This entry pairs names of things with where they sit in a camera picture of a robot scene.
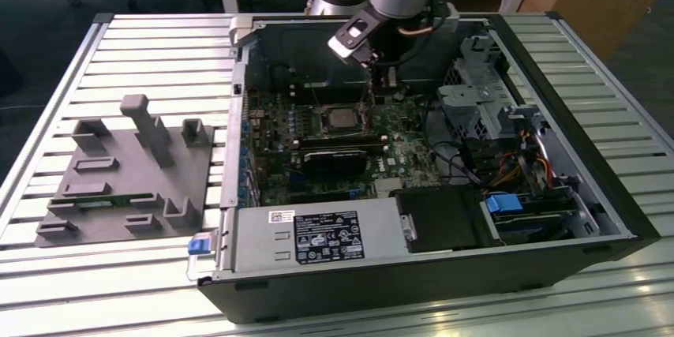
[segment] vent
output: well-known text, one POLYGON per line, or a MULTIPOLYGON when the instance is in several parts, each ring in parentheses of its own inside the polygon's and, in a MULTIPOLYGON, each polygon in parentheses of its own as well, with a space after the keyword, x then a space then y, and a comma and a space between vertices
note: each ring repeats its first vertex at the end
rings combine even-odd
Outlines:
POLYGON ((486 140, 487 139, 487 127, 485 126, 482 119, 479 119, 477 121, 474 129, 475 129, 477 138, 479 138, 481 140, 486 140))
POLYGON ((462 75, 458 72, 457 68, 453 66, 447 71, 447 75, 445 76, 445 85, 446 86, 457 86, 459 84, 466 84, 462 79, 462 75))

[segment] blue tab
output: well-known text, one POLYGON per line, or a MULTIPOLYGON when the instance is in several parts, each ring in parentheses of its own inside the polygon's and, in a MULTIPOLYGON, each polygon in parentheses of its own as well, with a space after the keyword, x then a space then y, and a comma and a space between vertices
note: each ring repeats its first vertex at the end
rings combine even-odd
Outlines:
POLYGON ((514 193, 499 193, 487 199, 487 209, 494 212, 518 212, 522 210, 522 203, 514 193))
POLYGON ((210 254, 211 253, 211 239, 210 238, 199 238, 190 241, 187 244, 187 253, 191 256, 198 254, 210 254))

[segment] warning label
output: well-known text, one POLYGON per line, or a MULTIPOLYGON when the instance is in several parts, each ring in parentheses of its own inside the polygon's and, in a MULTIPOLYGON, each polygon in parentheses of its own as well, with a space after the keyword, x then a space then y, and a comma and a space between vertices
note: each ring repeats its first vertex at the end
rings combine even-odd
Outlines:
POLYGON ((295 216, 295 240, 299 264, 366 257, 357 211, 295 216))

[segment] aluminum extrusion table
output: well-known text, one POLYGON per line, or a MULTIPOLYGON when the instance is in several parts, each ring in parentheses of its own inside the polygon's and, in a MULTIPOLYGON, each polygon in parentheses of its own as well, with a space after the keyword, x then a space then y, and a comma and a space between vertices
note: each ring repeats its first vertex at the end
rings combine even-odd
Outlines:
MULTIPOLYGON (((232 90, 230 20, 212 14, 116 15, 92 25, 0 188, 0 335, 553 337, 673 332, 674 144, 566 23, 541 14, 511 16, 507 22, 662 234, 657 244, 625 260, 595 265, 542 290, 235 325, 187 278, 188 238, 32 247, 76 147, 68 137, 76 120, 98 117, 110 129, 132 127, 118 101, 139 92, 167 126, 199 117, 216 127, 203 229, 218 225, 232 90)), ((522 84, 515 72, 511 78, 522 84)), ((198 268, 208 267, 199 261, 198 268)))

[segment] metal bracket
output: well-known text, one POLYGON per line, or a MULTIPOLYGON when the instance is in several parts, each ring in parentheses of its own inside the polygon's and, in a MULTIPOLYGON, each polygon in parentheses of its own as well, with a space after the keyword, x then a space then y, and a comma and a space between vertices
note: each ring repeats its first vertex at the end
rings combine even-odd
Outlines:
POLYGON ((230 24, 230 42, 234 47, 242 47, 252 38, 255 28, 252 16, 236 16, 230 24))

